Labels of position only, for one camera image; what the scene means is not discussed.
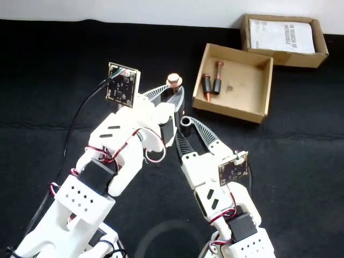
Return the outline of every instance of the white wall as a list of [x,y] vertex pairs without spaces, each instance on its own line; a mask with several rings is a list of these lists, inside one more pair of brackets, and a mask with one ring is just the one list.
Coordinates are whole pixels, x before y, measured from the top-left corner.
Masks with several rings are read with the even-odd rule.
[[95,19],[112,23],[204,27],[240,25],[243,13],[320,19],[324,33],[344,34],[343,0],[1,0],[0,18]]

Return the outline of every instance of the cardboard tray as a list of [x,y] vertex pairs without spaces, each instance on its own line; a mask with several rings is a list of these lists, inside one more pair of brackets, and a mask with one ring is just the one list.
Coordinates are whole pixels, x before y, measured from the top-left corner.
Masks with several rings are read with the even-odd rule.
[[[211,95],[211,102],[208,102],[203,94],[202,75],[210,74],[213,83],[217,60],[224,62],[221,92],[218,96]],[[192,106],[261,123],[268,114],[272,73],[273,58],[207,44],[192,95]]]
[[[251,48],[249,19],[266,20],[266,21],[272,21],[272,22],[309,23],[312,27],[313,43],[314,43],[316,53],[315,54],[302,54],[302,53],[294,53],[294,52],[286,52],[286,51],[274,51],[270,49]],[[324,35],[321,30],[319,20],[307,18],[307,17],[246,14],[243,18],[243,22],[241,26],[241,42],[242,42],[242,49],[244,51],[273,57],[274,65],[317,68],[328,57],[328,50],[326,47]]]

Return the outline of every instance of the black cylinder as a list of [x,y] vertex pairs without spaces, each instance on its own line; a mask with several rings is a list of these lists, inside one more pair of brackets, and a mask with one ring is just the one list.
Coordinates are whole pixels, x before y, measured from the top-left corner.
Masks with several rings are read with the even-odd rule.
[[221,79],[215,79],[213,83],[213,94],[219,95],[221,90]]
[[184,116],[181,118],[180,130],[185,137],[188,137],[191,133],[191,120],[189,117]]
[[204,74],[202,76],[203,93],[211,92],[210,75]]

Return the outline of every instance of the black fabric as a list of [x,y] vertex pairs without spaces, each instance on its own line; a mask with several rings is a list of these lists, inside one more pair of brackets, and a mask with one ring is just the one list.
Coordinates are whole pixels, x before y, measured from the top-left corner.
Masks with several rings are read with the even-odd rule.
[[[344,37],[326,35],[318,69],[275,67],[263,124],[191,108],[207,42],[240,48],[239,30],[104,24],[97,21],[0,21],[0,243],[14,245],[56,174],[63,140],[81,101],[113,61],[141,70],[140,92],[178,72],[185,110],[233,149],[247,150],[254,202],[277,257],[341,257],[344,238]],[[84,109],[61,183],[90,132],[115,106],[104,92]],[[214,228],[178,165],[174,147],[144,165],[106,222],[129,257],[197,257]]]

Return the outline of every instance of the robotic arm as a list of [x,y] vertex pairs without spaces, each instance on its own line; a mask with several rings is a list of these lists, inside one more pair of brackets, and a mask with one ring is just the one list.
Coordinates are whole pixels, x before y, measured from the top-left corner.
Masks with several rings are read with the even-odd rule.
[[[103,223],[116,203],[112,197],[123,192],[144,159],[160,162],[164,158],[184,109],[184,88],[173,82],[134,95],[132,107],[121,106],[91,133],[72,175],[12,258],[125,256],[118,234]],[[152,151],[162,152],[161,157],[152,159]]]
[[[194,127],[208,153],[187,140]],[[204,218],[217,231],[199,258],[274,258],[274,248],[246,188],[233,180],[248,173],[248,152],[234,152],[195,118],[181,118],[176,145],[182,170]]]

